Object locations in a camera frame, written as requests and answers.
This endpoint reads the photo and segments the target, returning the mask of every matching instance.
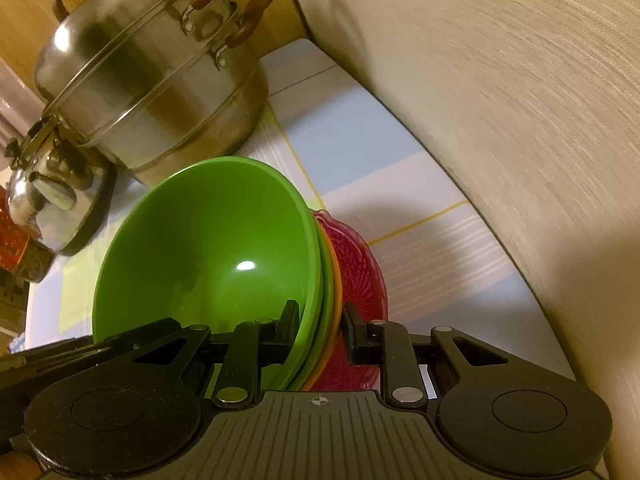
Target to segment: countertop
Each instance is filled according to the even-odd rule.
[[[417,140],[308,40],[262,58],[270,96],[238,155],[281,171],[311,208],[325,208],[369,244],[390,319],[414,333],[451,325],[550,370],[571,368],[529,287],[465,196]],[[118,177],[92,242],[56,259],[31,287],[27,348],[91,333],[100,263],[147,192]]]

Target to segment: wooden cabinet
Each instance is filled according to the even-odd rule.
[[[0,0],[0,57],[33,88],[33,66],[38,53],[58,26],[51,10],[53,0]],[[64,0],[72,10],[83,0]],[[240,8],[248,0],[236,0]],[[305,36],[293,0],[274,0],[251,39],[262,56]]]
[[[0,480],[35,480],[40,467],[30,456],[19,451],[0,455]]]
[[[9,353],[8,345],[24,332],[29,283],[0,269],[0,357]]]

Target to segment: beige wall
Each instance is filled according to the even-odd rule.
[[[640,0],[300,0],[486,216],[640,478]]]

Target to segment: metal kettle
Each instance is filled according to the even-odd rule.
[[[33,80],[45,114],[146,186],[253,131],[268,94],[247,44],[273,0],[85,0],[44,46]]]
[[[9,215],[59,254],[78,252],[107,215],[115,168],[96,150],[73,144],[57,119],[44,117],[5,156],[13,170],[7,188]]]

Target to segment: pink plate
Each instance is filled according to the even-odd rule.
[[[353,303],[364,321],[387,319],[386,288],[382,272],[362,237],[348,225],[338,222],[327,211],[314,211],[340,263],[342,298]],[[318,380],[314,391],[370,390],[376,383],[379,368],[353,366],[347,361],[344,342],[338,335],[334,353]]]

